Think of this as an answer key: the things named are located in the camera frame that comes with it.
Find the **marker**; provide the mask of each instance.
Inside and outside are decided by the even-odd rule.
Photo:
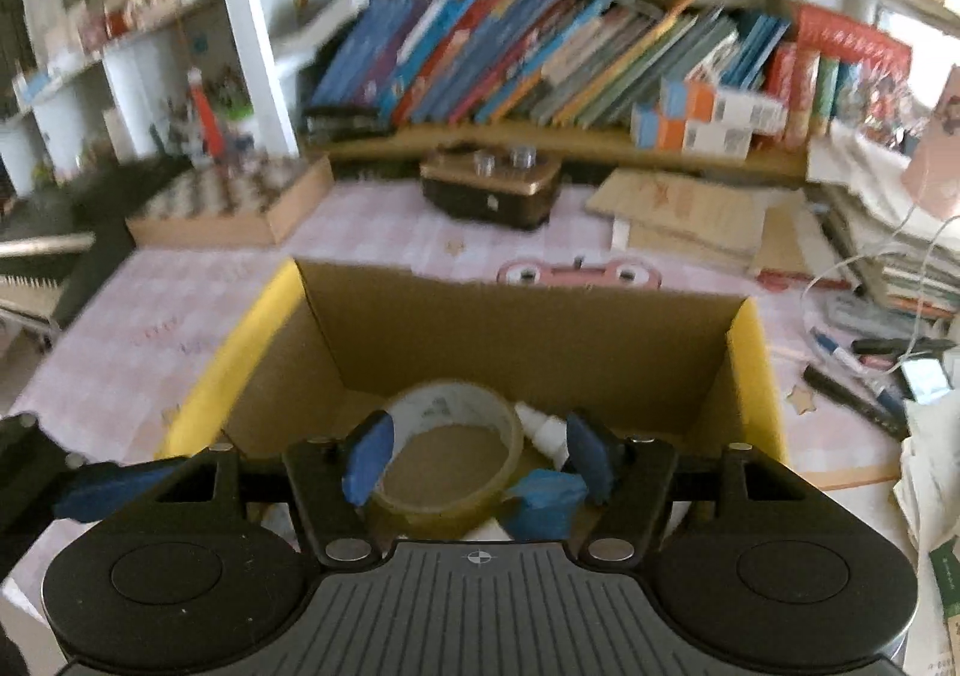
[[[844,368],[846,368],[851,374],[856,376],[856,379],[862,383],[867,389],[869,389],[874,397],[877,398],[877,402],[880,403],[884,408],[886,408],[890,413],[896,417],[901,417],[901,419],[906,419],[906,411],[904,410],[904,403],[901,403],[896,396],[888,392],[883,384],[880,383],[875,377],[872,377],[871,372],[865,368],[865,366],[860,364],[860,360],[857,359],[851,352],[846,350],[846,348],[841,347],[835,340],[831,337],[827,337],[824,333],[820,331],[810,332],[813,335],[813,339],[817,342],[817,345],[826,351],[830,356],[837,360]]]

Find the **star sticker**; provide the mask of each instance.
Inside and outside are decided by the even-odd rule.
[[[793,406],[797,416],[817,410],[817,406],[813,404],[813,393],[800,385],[793,388],[793,391],[786,396],[786,401]]]
[[[654,210],[656,210],[656,208],[662,208],[665,205],[670,205],[670,187],[667,184],[656,181],[654,183],[654,192]]]

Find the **cardboard box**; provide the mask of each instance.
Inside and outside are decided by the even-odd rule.
[[[272,176],[271,170],[281,174]],[[241,176],[240,181],[227,189],[213,168],[184,173],[138,216],[127,219],[136,245],[167,249],[275,246],[328,194],[333,172],[326,157],[312,164],[277,160],[267,162],[253,176]],[[251,198],[251,190],[263,196]],[[227,191],[234,195],[229,202],[223,198]]]
[[[344,436],[438,378],[547,413],[586,408],[619,434],[692,453],[747,441],[786,461],[750,299],[446,283],[308,260],[280,268],[184,401],[161,454],[192,454],[222,431],[249,456],[273,456]]]
[[[659,109],[665,118],[747,128],[758,134],[779,134],[786,126],[786,106],[766,94],[714,88],[709,83],[664,80]]]
[[[752,131],[747,128],[673,120],[640,106],[634,107],[630,133],[638,148],[727,160],[745,160],[752,140]]]

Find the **chess board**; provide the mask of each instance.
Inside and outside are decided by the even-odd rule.
[[[264,160],[226,176],[215,168],[180,175],[127,226],[144,248],[274,246],[285,240],[333,184],[328,160]]]

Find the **white bottle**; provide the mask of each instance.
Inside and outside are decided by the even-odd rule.
[[[563,468],[570,459],[570,452],[566,450],[566,422],[556,416],[547,416],[525,402],[518,402],[514,410],[523,434],[534,444],[534,449],[549,459],[556,470]]]

